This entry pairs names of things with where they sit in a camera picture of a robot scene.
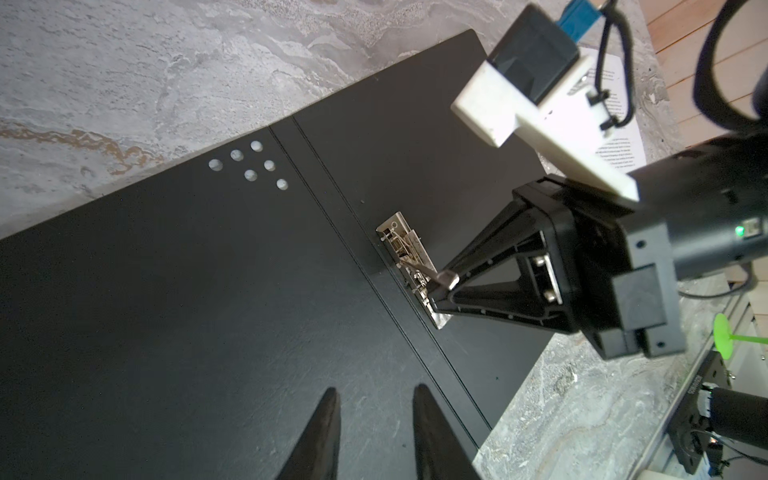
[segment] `circular hole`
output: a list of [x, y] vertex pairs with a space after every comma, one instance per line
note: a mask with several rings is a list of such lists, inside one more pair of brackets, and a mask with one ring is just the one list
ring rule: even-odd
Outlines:
[[208, 167], [210, 167], [211, 170], [214, 172], [218, 172], [222, 168], [224, 168], [224, 164], [221, 163], [221, 160], [214, 158], [210, 162], [208, 162]]

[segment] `white bracket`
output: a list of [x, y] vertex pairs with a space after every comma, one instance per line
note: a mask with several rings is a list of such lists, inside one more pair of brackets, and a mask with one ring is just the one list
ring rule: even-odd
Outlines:
[[593, 63], [591, 57], [579, 58], [537, 106], [484, 61], [451, 109], [494, 147], [515, 133], [571, 180], [639, 201], [634, 178], [595, 153], [613, 129], [601, 130], [610, 114], [603, 102], [590, 105], [588, 99], [597, 95], [584, 81]]

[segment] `gray stone surface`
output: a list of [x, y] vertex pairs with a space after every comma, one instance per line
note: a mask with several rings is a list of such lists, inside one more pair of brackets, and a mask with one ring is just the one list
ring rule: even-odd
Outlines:
[[[567, 0], [542, 6], [558, 16]], [[637, 0], [649, 161], [680, 147]], [[0, 4], [0, 237], [276, 121], [467, 28], [486, 50], [519, 0], [7, 0]], [[584, 45], [596, 46], [599, 28]], [[610, 53], [619, 54], [614, 41]], [[708, 280], [703, 290], [717, 290]], [[689, 354], [602, 362], [555, 336], [475, 466], [485, 478], [621, 478], [717, 304], [683, 304]]]

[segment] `wooden surface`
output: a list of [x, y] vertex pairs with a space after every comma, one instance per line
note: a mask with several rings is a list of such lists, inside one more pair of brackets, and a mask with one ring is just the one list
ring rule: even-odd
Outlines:
[[[768, 58], [768, 40], [749, 47], [715, 65], [720, 93], [726, 101], [734, 101], [750, 93], [762, 74], [759, 66]], [[682, 122], [700, 114], [694, 104], [694, 78], [688, 77], [667, 89], [677, 120]]]
[[643, 10], [645, 21], [651, 23], [682, 1], [683, 0], [640, 0], [640, 8]]
[[[725, 0], [641, 0], [670, 104], [686, 146], [725, 133], [696, 108], [694, 73], [699, 53]], [[768, 2], [751, 0], [731, 19], [715, 52], [715, 78], [723, 97], [754, 116], [750, 94], [768, 65]]]
[[768, 281], [759, 282], [750, 292], [750, 303], [756, 315], [768, 315]]
[[685, 0], [648, 23], [650, 41], [661, 51], [713, 21], [725, 0]]
[[[768, 280], [768, 257], [755, 260], [752, 263], [753, 272], [760, 280]], [[746, 279], [746, 273], [739, 266], [729, 266], [725, 269], [725, 276], [730, 282], [743, 282]]]
[[758, 335], [768, 336], [768, 315], [755, 314], [755, 329]]

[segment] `blue connector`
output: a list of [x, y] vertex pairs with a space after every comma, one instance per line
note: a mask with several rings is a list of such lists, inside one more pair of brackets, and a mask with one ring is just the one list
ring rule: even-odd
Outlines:
[[601, 15], [589, 0], [573, 0], [565, 7], [557, 24], [571, 40], [577, 42]]

